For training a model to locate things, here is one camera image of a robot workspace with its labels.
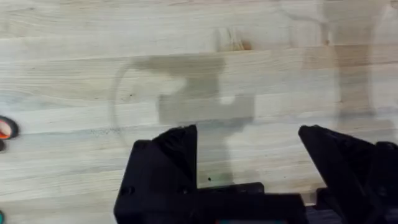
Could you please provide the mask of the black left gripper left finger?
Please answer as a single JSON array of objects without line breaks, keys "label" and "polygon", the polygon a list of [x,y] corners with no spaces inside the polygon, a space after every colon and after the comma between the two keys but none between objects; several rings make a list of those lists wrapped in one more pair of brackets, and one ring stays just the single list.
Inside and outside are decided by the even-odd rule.
[{"label": "black left gripper left finger", "polygon": [[197,191],[197,127],[172,128],[133,144],[114,205],[117,223],[189,223],[189,213],[147,212],[144,202],[160,204],[155,195]]}]

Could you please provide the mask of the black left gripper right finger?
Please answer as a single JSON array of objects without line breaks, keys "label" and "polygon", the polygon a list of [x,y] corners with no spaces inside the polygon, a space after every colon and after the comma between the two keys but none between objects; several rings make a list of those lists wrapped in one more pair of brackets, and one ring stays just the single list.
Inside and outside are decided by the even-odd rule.
[{"label": "black left gripper right finger", "polygon": [[397,145],[370,143],[321,126],[301,126],[298,135],[325,188],[317,205],[342,223],[397,223]]}]

